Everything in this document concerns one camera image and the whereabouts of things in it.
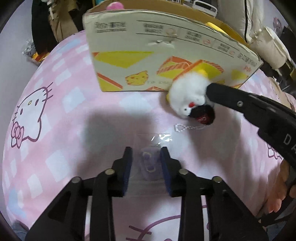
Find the person's right hand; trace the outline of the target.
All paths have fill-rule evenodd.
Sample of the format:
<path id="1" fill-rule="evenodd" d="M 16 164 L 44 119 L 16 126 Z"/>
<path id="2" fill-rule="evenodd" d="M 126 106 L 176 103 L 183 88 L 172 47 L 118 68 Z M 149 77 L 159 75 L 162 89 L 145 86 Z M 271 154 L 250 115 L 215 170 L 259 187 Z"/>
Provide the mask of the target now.
<path id="1" fill-rule="evenodd" d="M 286 181 L 290 174 L 290 166 L 286 160 L 283 160 L 280 164 L 280 171 L 277 175 L 276 181 L 267 199 L 267 211 L 268 213 L 278 212 L 281 208 L 282 201 L 287 196 Z"/>

